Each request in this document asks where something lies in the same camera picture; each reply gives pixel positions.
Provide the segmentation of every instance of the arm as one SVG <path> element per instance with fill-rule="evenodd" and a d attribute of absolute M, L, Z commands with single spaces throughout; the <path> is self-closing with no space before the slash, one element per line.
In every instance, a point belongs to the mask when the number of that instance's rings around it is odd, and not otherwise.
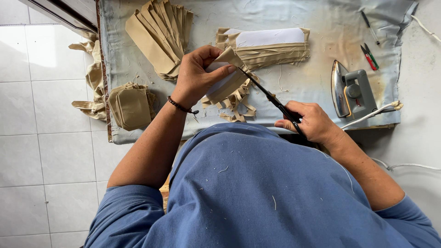
<path fill-rule="evenodd" d="M 318 104 L 290 101 L 286 107 L 303 116 L 299 127 L 307 139 L 324 145 L 331 157 L 353 175 L 365 192 L 372 210 L 391 207 L 404 198 L 401 187 L 333 123 Z M 278 120 L 274 126 L 295 132 L 288 120 Z"/>
<path fill-rule="evenodd" d="M 204 68 L 222 53 L 210 45 L 186 54 L 171 98 L 186 109 L 194 106 L 217 81 L 235 71 L 226 65 L 211 73 Z M 107 187 L 140 184 L 160 188 L 170 173 L 187 113 L 167 102 L 113 171 Z"/>

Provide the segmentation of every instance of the hand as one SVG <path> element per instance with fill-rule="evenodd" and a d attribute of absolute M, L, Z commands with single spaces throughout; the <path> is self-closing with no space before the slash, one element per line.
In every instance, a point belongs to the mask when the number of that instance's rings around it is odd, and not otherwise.
<path fill-rule="evenodd" d="M 344 137 L 344 131 L 328 117 L 317 103 L 289 101 L 285 107 L 303 116 L 299 127 L 309 141 L 322 144 L 329 149 L 332 146 L 338 145 Z M 283 117 L 284 120 L 276 121 L 274 126 L 296 132 L 291 121 L 287 120 L 286 116 Z"/>
<path fill-rule="evenodd" d="M 222 80 L 236 70 L 234 65 L 225 65 L 211 73 L 205 68 L 213 62 L 222 50 L 205 45 L 184 55 L 179 69 L 178 82 L 172 99 L 186 109 L 193 107 L 213 84 Z"/>

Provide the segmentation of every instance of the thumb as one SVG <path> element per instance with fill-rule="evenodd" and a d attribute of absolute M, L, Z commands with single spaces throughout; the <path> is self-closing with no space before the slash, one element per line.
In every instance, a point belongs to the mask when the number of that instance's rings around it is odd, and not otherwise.
<path fill-rule="evenodd" d="M 233 73 L 236 70 L 236 66 L 229 64 L 225 65 L 221 68 L 218 68 L 210 73 L 206 74 L 206 77 L 208 78 L 208 82 L 213 85 L 218 81 L 221 81 L 222 79 L 226 78 L 228 75 Z"/>
<path fill-rule="evenodd" d="M 290 120 L 278 120 L 274 123 L 274 126 L 276 128 L 285 128 L 287 130 L 290 130 L 294 133 L 297 133 L 297 130 L 295 129 L 294 125 Z"/>

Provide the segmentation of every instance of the person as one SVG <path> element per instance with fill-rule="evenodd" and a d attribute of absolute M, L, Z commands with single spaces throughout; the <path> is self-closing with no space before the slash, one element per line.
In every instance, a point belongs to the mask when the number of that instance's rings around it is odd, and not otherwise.
<path fill-rule="evenodd" d="M 170 97 L 182 109 L 167 102 L 115 168 L 85 248 L 441 247 L 430 220 L 315 103 L 286 107 L 331 156 L 260 125 L 222 123 L 174 162 L 184 110 L 235 71 L 204 71 L 221 53 L 207 45 L 183 57 Z M 274 125 L 295 132 L 288 120 Z M 165 214 L 158 189 L 171 170 Z"/>

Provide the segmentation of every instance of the scissors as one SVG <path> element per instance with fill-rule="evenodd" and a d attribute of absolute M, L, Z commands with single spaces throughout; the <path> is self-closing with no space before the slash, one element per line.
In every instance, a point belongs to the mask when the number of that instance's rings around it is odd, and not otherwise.
<path fill-rule="evenodd" d="M 240 67 L 237 67 L 237 68 L 239 70 L 241 70 L 266 95 L 266 98 L 268 98 L 268 101 L 272 102 L 272 104 L 274 104 L 292 122 L 297 133 L 302 138 L 306 139 L 306 136 L 302 133 L 302 130 L 300 130 L 300 127 L 298 125 L 298 123 L 300 123 L 300 118 L 302 118 L 302 116 L 299 115 L 299 113 L 289 111 L 287 108 L 285 108 L 285 106 L 283 106 L 280 103 L 279 99 L 274 97 L 275 95 L 273 95 L 273 94 L 271 94 L 271 92 L 265 90 L 265 88 L 262 87 L 262 85 L 260 85 L 256 80 L 254 80 L 254 78 L 252 78 L 250 75 L 248 75 L 248 73 L 246 73 Z"/>

